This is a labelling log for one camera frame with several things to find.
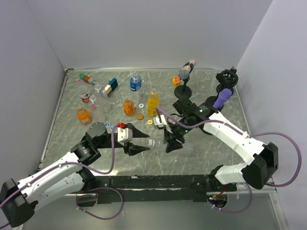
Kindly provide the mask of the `small orange juice bottle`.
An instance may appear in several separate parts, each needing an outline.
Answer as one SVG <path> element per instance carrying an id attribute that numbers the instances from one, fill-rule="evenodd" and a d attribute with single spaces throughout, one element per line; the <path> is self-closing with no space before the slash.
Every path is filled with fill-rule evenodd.
<path id="1" fill-rule="evenodd" d="M 127 116 L 132 116 L 135 113 L 134 102 L 130 98 L 126 98 L 123 103 L 123 111 Z"/>

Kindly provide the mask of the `tall yellow juice bottle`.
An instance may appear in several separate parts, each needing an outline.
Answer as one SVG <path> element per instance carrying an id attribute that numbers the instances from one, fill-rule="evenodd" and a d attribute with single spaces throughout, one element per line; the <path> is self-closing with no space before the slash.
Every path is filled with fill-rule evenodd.
<path id="1" fill-rule="evenodd" d="M 149 117 L 153 118 L 157 116 L 157 110 L 156 110 L 157 106 L 159 106 L 159 96 L 158 96 L 157 89 L 153 88 L 151 89 L 149 98 L 148 98 L 147 113 Z"/>

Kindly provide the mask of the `blue label water bottle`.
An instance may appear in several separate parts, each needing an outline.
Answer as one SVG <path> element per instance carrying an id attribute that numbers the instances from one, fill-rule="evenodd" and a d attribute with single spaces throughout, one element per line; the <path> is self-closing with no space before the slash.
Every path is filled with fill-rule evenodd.
<path id="1" fill-rule="evenodd" d="M 133 92 L 137 92 L 142 87 L 142 78 L 138 74 L 133 74 L 130 79 L 130 90 Z"/>

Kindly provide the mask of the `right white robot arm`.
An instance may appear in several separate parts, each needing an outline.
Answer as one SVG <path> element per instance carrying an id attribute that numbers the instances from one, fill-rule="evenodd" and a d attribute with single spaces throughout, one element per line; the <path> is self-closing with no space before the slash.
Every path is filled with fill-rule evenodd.
<path id="1" fill-rule="evenodd" d="M 206 184 L 215 191 L 228 184 L 247 183 L 255 189 L 262 189 L 278 169 L 278 147 L 270 142 L 265 144 L 247 132 L 236 127 L 220 112 L 223 104 L 209 97 L 201 105 L 189 98 L 178 99 L 173 107 L 182 116 L 170 123 L 170 115 L 158 113 L 155 126 L 163 129 L 167 142 L 166 151 L 172 152 L 183 147 L 184 135 L 194 128 L 200 128 L 206 135 L 221 140 L 243 160 L 236 165 L 219 165 L 207 176 Z"/>

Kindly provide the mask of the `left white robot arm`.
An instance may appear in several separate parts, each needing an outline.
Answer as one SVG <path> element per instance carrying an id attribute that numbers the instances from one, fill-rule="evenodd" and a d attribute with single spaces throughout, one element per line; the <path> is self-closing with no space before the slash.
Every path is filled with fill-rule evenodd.
<path id="1" fill-rule="evenodd" d="M 13 179 L 4 182 L 0 208 L 7 224 L 12 228 L 23 225 L 35 210 L 66 194 L 91 192 L 95 185 L 93 173 L 108 175 L 113 171 L 116 148 L 122 148 L 129 156 L 149 150 L 134 145 L 134 138 L 148 138 L 148 135 L 131 123 L 118 123 L 111 133 L 104 123 L 93 123 L 82 140 L 55 163 L 17 182 Z M 100 158 L 100 149 L 111 149 L 111 166 L 105 172 L 90 167 Z"/>

